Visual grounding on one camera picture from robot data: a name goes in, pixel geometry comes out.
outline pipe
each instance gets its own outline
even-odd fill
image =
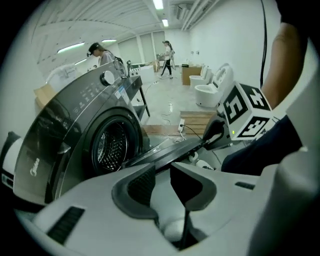
[[[193,3],[193,5],[192,5],[192,7],[191,7],[191,10],[189,11],[188,16],[187,16],[187,18],[186,18],[186,20],[185,20],[185,22],[183,23],[183,26],[182,26],[182,28],[181,28],[182,31],[184,30],[184,27],[186,26],[188,20],[190,19],[192,13],[195,11],[195,9],[196,9],[197,5],[199,4],[199,2],[200,2],[200,0],[196,0],[196,1]]]
[[[186,30],[188,28],[188,26],[190,25],[190,23],[194,20],[194,18],[197,16],[197,14],[206,6],[206,4],[209,2],[210,0],[204,0],[202,2],[202,4],[198,7],[198,9],[194,12],[194,14],[192,15],[192,17],[189,19],[189,21],[187,22],[186,26],[184,27],[184,30]]]
[[[195,25],[197,25],[202,19],[204,16],[207,15],[208,12],[210,12],[210,10],[219,2],[220,0],[216,0],[206,11],[205,13],[197,20],[196,23],[194,23],[189,30],[191,30]]]

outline black slot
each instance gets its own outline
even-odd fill
[[[84,212],[84,209],[74,206],[70,207],[49,230],[47,235],[63,245]]]
[[[236,184],[236,186],[244,188],[244,189],[248,189],[248,190],[254,190],[255,185],[250,184],[250,183],[246,183],[246,182],[242,182],[242,181],[238,181]]]

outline knob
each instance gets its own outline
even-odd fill
[[[101,74],[100,80],[104,86],[110,86],[115,82],[115,76],[111,71],[107,70]]]

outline brand logo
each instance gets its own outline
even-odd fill
[[[35,177],[37,176],[37,169],[38,169],[38,166],[39,166],[39,162],[40,162],[40,159],[37,158],[33,164],[33,167],[30,169],[30,174]]]

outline ceiling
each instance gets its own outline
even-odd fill
[[[47,77],[57,67],[83,60],[94,42],[121,42],[163,30],[162,19],[168,19],[169,29],[181,28],[183,22],[175,18],[175,6],[195,1],[163,0],[163,10],[156,10],[153,0],[47,0],[29,20],[35,60]],[[85,45],[57,53],[81,42]]]

